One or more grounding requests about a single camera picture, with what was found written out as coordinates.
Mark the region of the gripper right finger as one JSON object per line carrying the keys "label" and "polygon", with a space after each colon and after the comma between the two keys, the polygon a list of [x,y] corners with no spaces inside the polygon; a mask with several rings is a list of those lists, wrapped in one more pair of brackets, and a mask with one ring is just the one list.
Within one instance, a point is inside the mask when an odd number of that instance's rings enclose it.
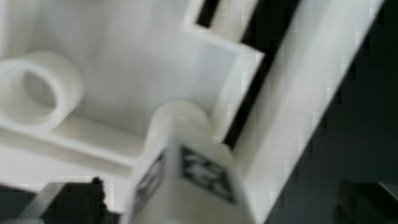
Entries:
{"label": "gripper right finger", "polygon": [[398,224],[398,184],[342,181],[333,224]]}

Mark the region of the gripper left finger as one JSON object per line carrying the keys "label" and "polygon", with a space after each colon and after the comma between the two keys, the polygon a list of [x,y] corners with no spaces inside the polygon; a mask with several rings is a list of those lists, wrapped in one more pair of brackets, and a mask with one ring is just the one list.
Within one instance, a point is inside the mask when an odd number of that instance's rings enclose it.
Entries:
{"label": "gripper left finger", "polygon": [[36,195],[15,224],[114,224],[100,177],[89,182],[52,182]]}

